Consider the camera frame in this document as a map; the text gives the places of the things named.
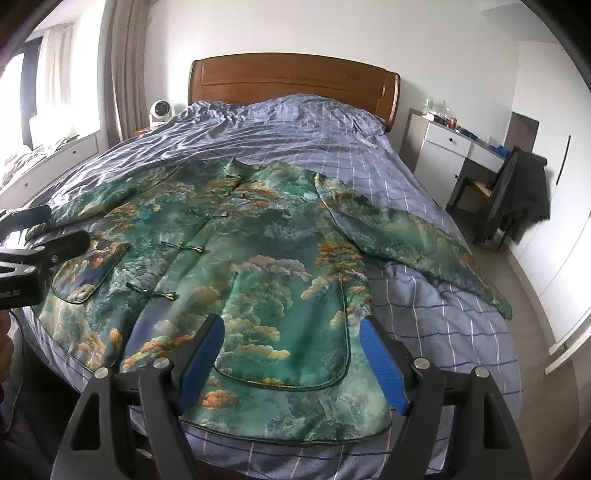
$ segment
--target drawer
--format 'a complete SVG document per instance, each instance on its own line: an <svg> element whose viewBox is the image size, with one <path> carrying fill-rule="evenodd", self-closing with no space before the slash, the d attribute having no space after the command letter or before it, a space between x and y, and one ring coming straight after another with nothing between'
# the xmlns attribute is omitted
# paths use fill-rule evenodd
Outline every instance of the drawer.
<svg viewBox="0 0 591 480"><path fill-rule="evenodd" d="M468 158L489 170L498 173L504 160L480 145L473 144Z"/></svg>
<svg viewBox="0 0 591 480"><path fill-rule="evenodd" d="M425 140L457 153L462 157L467 157L470 146L472 145L472 142L466 137L434 123L429 123Z"/></svg>
<svg viewBox="0 0 591 480"><path fill-rule="evenodd" d="M78 165L82 160L96 155L98 152L99 148L96 145L96 136L90 135L73 145L58 150L56 154L60 156L60 162L74 166Z"/></svg>

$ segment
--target beige curtain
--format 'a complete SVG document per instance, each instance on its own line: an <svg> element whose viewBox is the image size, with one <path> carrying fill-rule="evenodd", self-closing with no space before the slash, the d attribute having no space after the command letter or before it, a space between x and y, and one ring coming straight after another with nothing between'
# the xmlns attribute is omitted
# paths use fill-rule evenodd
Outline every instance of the beige curtain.
<svg viewBox="0 0 591 480"><path fill-rule="evenodd" d="M106 53L106 116L109 146L148 126L144 46L148 0L115 0Z"/></svg>
<svg viewBox="0 0 591 480"><path fill-rule="evenodd" d="M37 117L42 125L34 143L52 143L74 133L70 111L72 24L56 25L43 35L37 65Z"/></svg>

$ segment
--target blue clamp pad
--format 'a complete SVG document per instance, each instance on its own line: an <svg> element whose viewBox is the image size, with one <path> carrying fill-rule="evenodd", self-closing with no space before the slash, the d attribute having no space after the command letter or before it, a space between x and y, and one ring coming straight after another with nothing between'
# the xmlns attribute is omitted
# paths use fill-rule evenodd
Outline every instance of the blue clamp pad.
<svg viewBox="0 0 591 480"><path fill-rule="evenodd" d="M361 320L359 340L388 404L406 415L414 383L412 356L403 344L387 336L375 318Z"/></svg>
<svg viewBox="0 0 591 480"><path fill-rule="evenodd" d="M209 372L222 348L224 337L223 320L217 315L209 315L195 338L190 340L197 345L180 376L180 394L177 400L180 413L187 411L198 402Z"/></svg>

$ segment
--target floral print fabric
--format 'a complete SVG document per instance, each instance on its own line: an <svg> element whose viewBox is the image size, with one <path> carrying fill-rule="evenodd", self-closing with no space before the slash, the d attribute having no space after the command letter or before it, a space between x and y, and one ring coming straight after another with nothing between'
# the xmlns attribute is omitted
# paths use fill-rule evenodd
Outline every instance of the floral print fabric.
<svg viewBox="0 0 591 480"><path fill-rule="evenodd" d="M388 427L389 407L359 343L372 301L362 252L453 283L511 316L465 247L412 214L373 207L338 180L232 159L154 170L84 193L30 232L37 241L84 220L100 239L61 268L36 311L78 361L123 372L192 338L207 314L221 315L224 346L184 418L204 429L342 443ZM93 265L103 251L113 254L101 270L103 262Z"/></svg>

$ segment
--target bed frame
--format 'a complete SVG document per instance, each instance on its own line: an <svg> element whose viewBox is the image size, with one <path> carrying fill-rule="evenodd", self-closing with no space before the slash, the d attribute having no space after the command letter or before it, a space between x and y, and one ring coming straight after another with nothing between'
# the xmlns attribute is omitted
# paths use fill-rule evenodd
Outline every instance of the bed frame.
<svg viewBox="0 0 591 480"><path fill-rule="evenodd" d="M243 53L195 60L189 105L196 100L250 104L313 93L362 108L392 129L400 75L357 61L301 53Z"/></svg>

